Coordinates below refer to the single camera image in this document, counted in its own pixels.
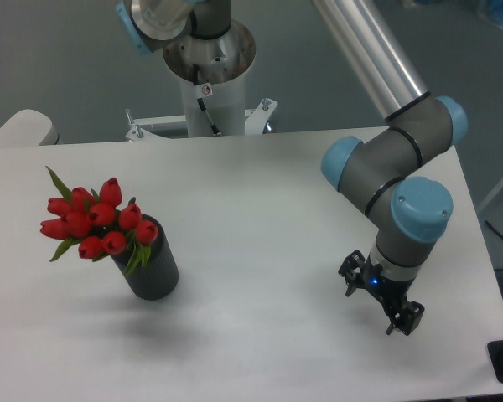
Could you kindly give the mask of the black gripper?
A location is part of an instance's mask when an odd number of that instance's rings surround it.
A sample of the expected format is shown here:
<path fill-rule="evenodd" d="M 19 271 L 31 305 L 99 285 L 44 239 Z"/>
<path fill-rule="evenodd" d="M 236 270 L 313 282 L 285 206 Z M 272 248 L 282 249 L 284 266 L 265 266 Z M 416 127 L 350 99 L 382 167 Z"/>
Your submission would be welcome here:
<path fill-rule="evenodd" d="M 344 259 L 338 274 L 347 285 L 346 296 L 365 288 L 382 304 L 390 319 L 386 335 L 398 331 L 408 336 L 418 327 L 425 308 L 407 300 L 407 291 L 415 280 L 413 268 L 391 263 L 378 250 L 372 250 L 366 261 L 359 250 L 354 250 Z"/>

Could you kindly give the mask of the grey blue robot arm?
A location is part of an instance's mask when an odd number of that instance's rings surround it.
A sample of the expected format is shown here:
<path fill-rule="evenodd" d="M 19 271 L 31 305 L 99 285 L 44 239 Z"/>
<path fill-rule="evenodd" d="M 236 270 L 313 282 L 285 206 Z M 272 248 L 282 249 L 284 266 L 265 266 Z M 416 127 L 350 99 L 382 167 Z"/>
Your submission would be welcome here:
<path fill-rule="evenodd" d="M 449 191 L 417 170 L 460 142 L 464 109 L 428 91 L 370 1 L 315 4 L 351 67 L 384 118 L 386 130 L 368 142 L 343 137 L 324 154 L 321 173 L 378 229 L 369 255 L 351 253 L 340 267 L 347 291 L 368 291 L 389 328 L 406 335 L 424 308 L 407 291 L 453 212 Z M 227 1 L 121 1 L 119 21 L 141 54 L 162 51 L 185 82 L 183 104 L 192 137 L 250 131 L 243 96 L 225 95 L 251 67 L 256 47 L 231 16 Z"/>

